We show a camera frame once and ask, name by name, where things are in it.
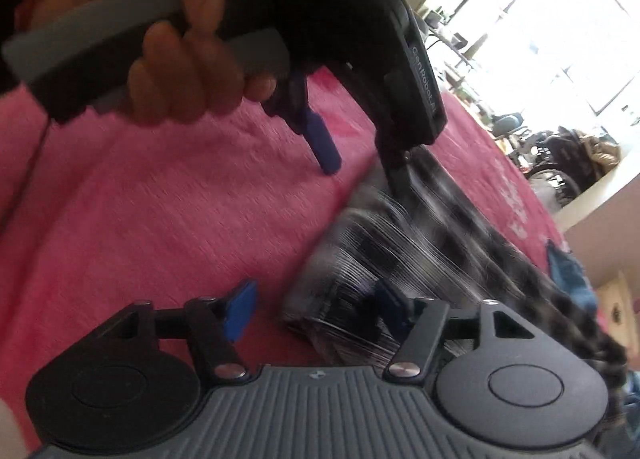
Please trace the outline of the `black white plaid shirt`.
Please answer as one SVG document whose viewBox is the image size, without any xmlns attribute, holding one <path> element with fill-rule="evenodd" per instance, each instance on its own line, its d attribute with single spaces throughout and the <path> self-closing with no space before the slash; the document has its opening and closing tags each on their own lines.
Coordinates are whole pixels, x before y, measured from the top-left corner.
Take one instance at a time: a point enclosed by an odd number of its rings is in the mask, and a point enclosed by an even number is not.
<svg viewBox="0 0 640 459">
<path fill-rule="evenodd" d="M 455 309 L 494 299 L 599 372 L 608 388 L 605 419 L 618 423 L 623 347 L 488 223 L 431 153 L 413 150 L 408 170 L 407 203 L 390 195 L 381 167 L 358 186 L 285 297 L 284 320 L 334 363 L 382 368 L 398 344 L 368 312 L 378 280 Z"/>
</svg>

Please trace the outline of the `blue denim garment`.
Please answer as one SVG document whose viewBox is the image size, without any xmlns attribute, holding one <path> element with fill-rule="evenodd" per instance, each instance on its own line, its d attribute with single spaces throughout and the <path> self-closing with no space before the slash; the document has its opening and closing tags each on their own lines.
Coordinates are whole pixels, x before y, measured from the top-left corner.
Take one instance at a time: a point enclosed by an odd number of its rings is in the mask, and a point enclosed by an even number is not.
<svg viewBox="0 0 640 459">
<path fill-rule="evenodd" d="M 549 275 L 562 292 L 592 318 L 597 317 L 598 299 L 585 273 L 584 266 L 570 250 L 546 242 Z"/>
</svg>

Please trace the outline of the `black wheelchair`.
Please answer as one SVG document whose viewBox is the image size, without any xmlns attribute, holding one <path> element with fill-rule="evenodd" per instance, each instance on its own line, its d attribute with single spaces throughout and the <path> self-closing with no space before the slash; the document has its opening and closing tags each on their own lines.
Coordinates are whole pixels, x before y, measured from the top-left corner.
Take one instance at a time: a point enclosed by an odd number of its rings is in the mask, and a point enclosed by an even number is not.
<svg viewBox="0 0 640 459">
<path fill-rule="evenodd" d="M 490 133 L 509 146 L 506 156 L 529 185 L 547 187 L 564 206 L 579 197 L 622 161 L 620 146 L 606 136 L 572 128 L 533 132 L 518 114 L 493 115 Z"/>
</svg>

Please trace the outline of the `cream bedside cabinet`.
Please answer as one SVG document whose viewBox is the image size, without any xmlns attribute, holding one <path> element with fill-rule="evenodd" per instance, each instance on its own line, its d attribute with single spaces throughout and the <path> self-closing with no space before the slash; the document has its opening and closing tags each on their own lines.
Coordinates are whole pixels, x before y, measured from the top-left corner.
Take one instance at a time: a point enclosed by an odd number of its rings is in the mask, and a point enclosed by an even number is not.
<svg viewBox="0 0 640 459">
<path fill-rule="evenodd" d="M 596 288 L 599 312 L 606 332 L 620 345 L 631 349 L 637 344 L 634 303 L 623 271 Z"/>
</svg>

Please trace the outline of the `pink floral bed blanket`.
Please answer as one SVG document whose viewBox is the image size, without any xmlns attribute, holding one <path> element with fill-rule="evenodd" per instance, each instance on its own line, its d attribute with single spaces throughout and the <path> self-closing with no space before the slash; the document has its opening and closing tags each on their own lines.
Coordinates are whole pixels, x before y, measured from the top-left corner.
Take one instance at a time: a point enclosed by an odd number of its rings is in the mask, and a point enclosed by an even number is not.
<svg viewBox="0 0 640 459">
<path fill-rule="evenodd" d="M 251 365 L 313 365 L 327 349 L 286 327 L 282 300 L 367 175 L 373 127 L 326 71 L 310 101 L 340 150 L 326 176 L 305 141 L 254 104 L 152 128 L 88 113 L 47 126 L 25 89 L 1 101 L 1 453 L 38 444 L 30 377 L 136 300 L 174 307 L 259 285 L 240 344 Z"/>
</svg>

